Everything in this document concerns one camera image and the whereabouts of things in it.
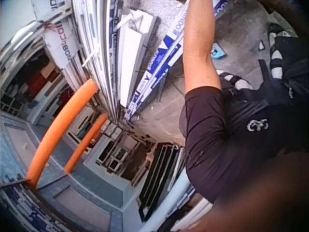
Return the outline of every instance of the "black t-shirt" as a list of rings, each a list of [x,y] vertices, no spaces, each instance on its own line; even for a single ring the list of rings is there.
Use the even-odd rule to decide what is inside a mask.
[[[282,148],[307,150],[307,120],[292,107],[269,106],[227,133],[221,90],[196,88],[185,101],[187,174],[197,192],[211,203]]]

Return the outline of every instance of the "curved orange tube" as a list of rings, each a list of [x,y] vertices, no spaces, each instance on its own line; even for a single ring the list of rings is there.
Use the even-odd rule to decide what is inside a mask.
[[[83,152],[85,151],[86,147],[89,145],[93,137],[98,133],[100,128],[103,126],[104,122],[108,119],[107,114],[102,114],[96,122],[92,125],[86,136],[83,138],[81,143],[78,145],[76,150],[74,151],[73,155],[67,162],[66,166],[64,167],[64,171],[66,173],[72,172],[73,168],[77,164],[78,160],[82,156]]]
[[[35,189],[45,164],[57,143],[60,141],[62,135],[97,90],[98,86],[93,80],[90,79],[86,81],[75,92],[58,116],[54,119],[34,154],[31,165],[29,166],[27,179],[29,179],[28,185],[30,188]]]

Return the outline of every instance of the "concrete floor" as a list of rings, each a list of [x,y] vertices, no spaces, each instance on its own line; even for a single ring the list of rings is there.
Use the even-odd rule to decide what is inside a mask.
[[[175,0],[131,0],[129,2],[131,8],[144,10],[159,18],[142,64],[141,70],[144,70],[179,12],[179,2]],[[257,1],[237,0],[226,7],[216,21],[215,41],[227,56],[214,60],[215,67],[242,76],[255,89],[259,88],[262,83],[262,73],[258,59],[265,59],[269,63],[267,22],[279,22],[287,30],[292,31],[291,26],[280,15],[268,14]],[[266,50],[259,52],[258,45],[261,40]],[[159,142],[183,145],[184,138],[179,131],[178,119],[184,105],[184,95],[183,64],[180,59],[167,76],[160,102],[156,101],[154,93],[139,115],[133,117],[135,131],[148,134]]]

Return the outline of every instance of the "shirt logo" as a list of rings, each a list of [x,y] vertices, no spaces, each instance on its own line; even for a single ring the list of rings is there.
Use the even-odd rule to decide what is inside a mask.
[[[261,130],[267,130],[269,127],[267,119],[262,120],[251,120],[248,125],[247,129],[248,131],[261,131]]]

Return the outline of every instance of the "orange pole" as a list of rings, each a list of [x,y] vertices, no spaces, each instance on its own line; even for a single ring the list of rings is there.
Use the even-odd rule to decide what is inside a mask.
[[[66,166],[64,167],[64,171],[66,173],[72,172],[73,168],[77,164],[78,160],[82,156],[83,152],[85,151],[86,147],[89,145],[93,137],[98,133],[100,128],[103,126],[104,122],[108,119],[106,113],[102,114],[96,122],[92,125],[86,136],[83,138],[81,143],[78,145],[76,150],[74,151],[73,155],[67,162]]]
[[[58,116],[54,119],[51,126],[48,128],[43,137],[31,165],[29,166],[27,179],[30,188],[35,189],[40,176],[43,172],[45,164],[55,149],[57,143],[60,141],[62,135],[65,133],[71,122],[81,109],[87,104],[91,97],[98,90],[98,86],[93,80],[86,81],[65,104]]]

